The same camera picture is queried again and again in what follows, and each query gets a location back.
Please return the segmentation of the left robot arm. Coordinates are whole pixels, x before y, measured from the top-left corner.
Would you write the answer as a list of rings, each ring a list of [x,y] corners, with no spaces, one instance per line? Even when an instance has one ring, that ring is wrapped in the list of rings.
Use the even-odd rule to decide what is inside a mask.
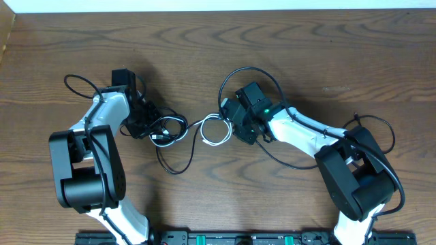
[[[117,244],[160,244],[159,233],[126,197],[126,177],[114,140],[124,126],[134,139],[158,127],[161,112],[136,87],[128,69],[112,71],[112,84],[96,88],[92,106],[66,131],[48,140],[57,200],[98,220]]]

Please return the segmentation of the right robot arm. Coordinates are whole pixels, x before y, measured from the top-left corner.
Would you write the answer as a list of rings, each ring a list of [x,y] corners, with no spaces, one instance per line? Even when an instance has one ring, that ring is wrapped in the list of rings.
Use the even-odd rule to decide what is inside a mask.
[[[272,103],[257,82],[219,105],[234,124],[234,135],[247,144],[290,144],[315,159],[329,195],[339,209],[333,234],[340,244],[367,244],[376,216],[398,189],[398,179],[372,134],[326,126],[285,102]]]

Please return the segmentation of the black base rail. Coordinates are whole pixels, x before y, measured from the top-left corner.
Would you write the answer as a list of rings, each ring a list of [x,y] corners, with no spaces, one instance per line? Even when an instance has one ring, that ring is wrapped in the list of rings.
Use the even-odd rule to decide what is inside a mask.
[[[298,233],[193,233],[166,231],[160,235],[160,245],[333,245],[339,241],[329,231]],[[416,245],[414,233],[373,232],[372,245]]]

